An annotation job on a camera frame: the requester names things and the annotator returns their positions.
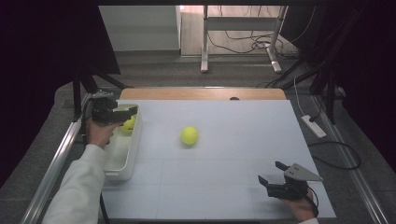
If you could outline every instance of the white plastic container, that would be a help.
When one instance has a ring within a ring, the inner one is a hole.
[[[116,110],[121,111],[133,106],[137,106],[133,132],[125,133],[120,128],[116,128],[110,143],[105,147],[108,155],[104,168],[107,180],[128,180],[134,172],[134,160],[143,126],[142,115],[138,105],[119,105]]]

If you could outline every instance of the black curtain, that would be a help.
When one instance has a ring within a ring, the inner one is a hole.
[[[46,120],[57,89],[77,74],[120,70],[96,5],[2,2],[0,26],[3,185]]]
[[[369,1],[337,58],[343,106],[396,171],[394,4]]]

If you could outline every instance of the robotic arm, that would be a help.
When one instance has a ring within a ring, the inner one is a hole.
[[[311,204],[317,217],[318,207],[306,196],[309,188],[306,181],[323,181],[323,178],[306,170],[297,163],[287,166],[280,161],[276,161],[276,167],[284,171],[285,183],[283,185],[269,184],[266,179],[259,175],[259,182],[267,188],[268,197],[290,201],[306,199]]]

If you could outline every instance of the person's arm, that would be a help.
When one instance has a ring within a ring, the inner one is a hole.
[[[81,158],[73,161],[49,205],[43,223],[97,223],[99,200],[105,181],[103,151],[120,123],[101,125],[89,121],[88,142]]]
[[[309,189],[307,196],[312,199],[312,191]],[[289,201],[285,199],[280,199],[285,203],[293,213],[294,217],[300,221],[299,224],[318,224],[318,220],[314,215],[311,204],[306,199],[301,199],[298,201]]]
[[[313,217],[311,219],[308,219],[304,222],[300,222],[299,224],[319,224],[318,219]]]

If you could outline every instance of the gray floor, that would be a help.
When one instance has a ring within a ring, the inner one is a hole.
[[[200,73],[200,59],[194,57],[179,57],[167,54],[126,54],[119,53],[118,61],[122,72],[121,76],[114,76],[124,84],[134,87],[248,87],[259,88],[279,75],[274,74],[265,57],[210,57],[209,73]],[[281,61],[284,69],[289,68],[294,61]],[[295,75],[306,71],[301,65],[292,73],[288,80]],[[318,107],[313,96],[308,92],[312,79],[297,85],[300,105],[305,114],[315,116]],[[100,87],[120,92],[113,86],[97,78]],[[41,132],[31,145],[28,153],[17,167],[12,177],[0,189],[0,222],[19,223],[27,206],[32,200],[35,191],[47,170],[51,158],[62,141],[64,133],[73,118],[73,107],[70,105],[73,96],[71,85],[61,87],[55,95],[55,105],[44,124]],[[291,101],[296,118],[301,116],[297,106],[294,88],[286,90],[287,98]],[[335,127],[361,156],[363,173],[367,183],[380,202],[389,223],[396,223],[396,175],[389,169],[384,159],[378,153],[369,139],[348,116],[341,105],[342,98],[335,102]],[[324,127],[323,119],[318,123]],[[306,142],[315,143],[318,139],[301,123]],[[327,161],[343,164],[335,146],[311,148],[313,155]],[[72,146],[64,167],[77,159],[82,153],[79,141]],[[334,220],[321,220],[321,223],[374,223],[364,201],[356,190],[355,184],[346,171],[334,170],[320,162],[316,162],[320,174],[325,179],[325,188],[330,196],[333,209],[337,215]],[[49,196],[53,197],[59,182]],[[114,220],[113,223],[127,223]],[[295,223],[294,221],[279,221],[271,223]]]

